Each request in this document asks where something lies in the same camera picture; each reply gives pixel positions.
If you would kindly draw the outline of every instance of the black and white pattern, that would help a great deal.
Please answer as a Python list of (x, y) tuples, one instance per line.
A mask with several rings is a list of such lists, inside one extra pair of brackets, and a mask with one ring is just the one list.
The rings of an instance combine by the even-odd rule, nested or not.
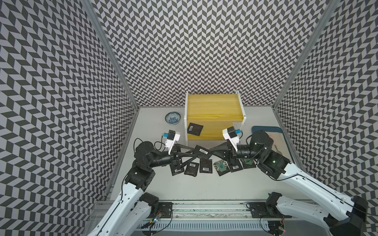
[(329, 0), (93, 0), (140, 106), (241, 92), (271, 105)]
[(78, 0), (0, 1), (0, 235), (79, 235), (134, 110)]
[[(378, 214), (376, 0), (341, 1), (279, 107), (307, 171)], [(369, 216), (368, 235), (378, 235)]]

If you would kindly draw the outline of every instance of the blue white bowl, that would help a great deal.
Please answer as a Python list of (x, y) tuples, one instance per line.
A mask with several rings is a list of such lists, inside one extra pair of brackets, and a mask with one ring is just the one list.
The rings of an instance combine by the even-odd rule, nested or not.
[(177, 124), (180, 121), (180, 119), (181, 115), (176, 111), (170, 112), (166, 115), (166, 122), (170, 125)]

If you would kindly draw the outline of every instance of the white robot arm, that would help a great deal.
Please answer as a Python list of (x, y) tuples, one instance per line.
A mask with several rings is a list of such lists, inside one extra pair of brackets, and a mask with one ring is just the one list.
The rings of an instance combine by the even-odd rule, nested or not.
[[(230, 132), (235, 132), (230, 135), (235, 137), (235, 129), (227, 131), (228, 134)], [(272, 151), (272, 144), (273, 140), (264, 131), (258, 131), (252, 135), (249, 145), (237, 144), (234, 148), (228, 139), (227, 143), (210, 151), (228, 161), (230, 165), (234, 163), (233, 159), (254, 159), (257, 167), (271, 179), (295, 187), (318, 204), (296, 201), (273, 192), (265, 202), (269, 216), (294, 216), (329, 230), (333, 236), (362, 235), (366, 222), (367, 201), (359, 196), (351, 198), (326, 186), (300, 170), (287, 158)], [(166, 147), (170, 146), (171, 142), (166, 142)], [(168, 154), (167, 151), (155, 150), (150, 142), (141, 143), (135, 153), (136, 161), (125, 178), (120, 195), (88, 236), (129, 236), (147, 216), (154, 213), (157, 210), (158, 198), (144, 192), (155, 175), (151, 167), (170, 164), (171, 169), (180, 169), (196, 158), (194, 154), (182, 153), (180, 147), (184, 146), (172, 145), (171, 154)], [(192, 158), (182, 163), (180, 155)]]

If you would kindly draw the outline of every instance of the white table surface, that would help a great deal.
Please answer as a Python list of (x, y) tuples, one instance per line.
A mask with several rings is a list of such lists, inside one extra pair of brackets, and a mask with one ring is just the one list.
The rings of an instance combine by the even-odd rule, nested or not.
[[(165, 122), (165, 115), (171, 111), (181, 114), (181, 120), (176, 125)], [(245, 144), (245, 139), (252, 133), (252, 126), (279, 126), (271, 107), (245, 107), (247, 119), (241, 129), (243, 137), (241, 144)], [(180, 132), (181, 138), (178, 143), (185, 145), (184, 108), (141, 108), (136, 120), (132, 136), (127, 147), (121, 169), (119, 171), (111, 200), (115, 200), (121, 190), (121, 183), (124, 176), (132, 166), (134, 158), (133, 143), (136, 138), (143, 141), (160, 141), (162, 133), (167, 133), (169, 129)], [(291, 159), (288, 149), (283, 141), (283, 136), (274, 136), (277, 148), (283, 155)], [(190, 147), (200, 145), (211, 148), (224, 141), (189, 141)], [(212, 156), (213, 163), (220, 158)], [(268, 193), (278, 192), (292, 199), (309, 199), (306, 195), (295, 188), (270, 179), (258, 168), (240, 170), (219, 176), (213, 167), (213, 173), (199, 173), (196, 177), (184, 173), (172, 176), (169, 166), (155, 167), (156, 173), (147, 192), (158, 196), (160, 200), (236, 200), (236, 199), (266, 199)]]

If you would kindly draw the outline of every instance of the yellow wooden box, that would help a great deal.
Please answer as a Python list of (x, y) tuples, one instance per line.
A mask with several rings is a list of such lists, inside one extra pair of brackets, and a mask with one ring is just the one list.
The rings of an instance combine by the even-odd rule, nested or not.
[[(188, 94), (185, 101), (186, 140), (224, 140), (222, 130), (239, 129), (246, 119), (237, 94)], [(187, 133), (190, 123), (203, 125), (200, 136)]]

